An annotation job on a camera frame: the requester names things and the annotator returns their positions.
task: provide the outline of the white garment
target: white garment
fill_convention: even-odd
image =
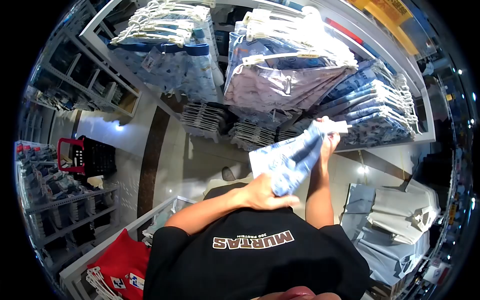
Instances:
[[[414,244],[440,213],[436,194],[415,190],[412,193],[377,190],[368,221],[392,232],[392,240]]]

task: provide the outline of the printed logo on shirt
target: printed logo on shirt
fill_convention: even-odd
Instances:
[[[236,239],[213,238],[212,247],[214,249],[265,249],[275,247],[281,244],[294,241],[290,230],[283,231],[270,236],[260,238],[260,236],[237,235]]]

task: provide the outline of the red clothing item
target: red clothing item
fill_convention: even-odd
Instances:
[[[142,300],[143,280],[149,257],[150,248],[147,248],[142,242],[132,240],[127,230],[124,229],[105,253],[87,267],[89,269],[100,267],[100,273],[102,273],[105,283],[113,291],[119,292],[122,298]]]

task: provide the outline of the label tag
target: label tag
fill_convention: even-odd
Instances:
[[[317,58],[317,57],[319,57],[319,56],[320,56],[320,55],[318,55],[318,54],[307,54],[307,53],[301,53],[301,54],[297,55],[297,57],[313,58],[313,59],[315,59],[315,58]]]
[[[144,285],[145,285],[145,280],[138,277],[137,275],[133,274],[133,273],[130,273],[130,284],[133,285],[134,287],[136,288],[139,288],[141,290],[144,289]]]
[[[160,59],[162,54],[156,47],[152,47],[152,50],[147,54],[144,61],[142,62],[142,68],[144,68],[147,72],[151,72],[153,66],[155,66],[156,62]]]
[[[112,280],[114,288],[127,288],[121,278],[115,278],[110,276],[110,279]]]

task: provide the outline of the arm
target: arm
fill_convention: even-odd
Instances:
[[[328,117],[317,119],[327,121]],[[328,176],[328,160],[340,142],[338,133],[328,135],[322,144],[320,157],[310,175],[307,203],[305,205],[305,220],[315,228],[333,225],[333,208],[330,198],[330,181]]]
[[[168,219],[165,226],[178,227],[192,235],[239,208],[272,210],[299,202],[296,196],[275,197],[271,188],[271,176],[261,174],[243,188],[233,189],[180,210]]]

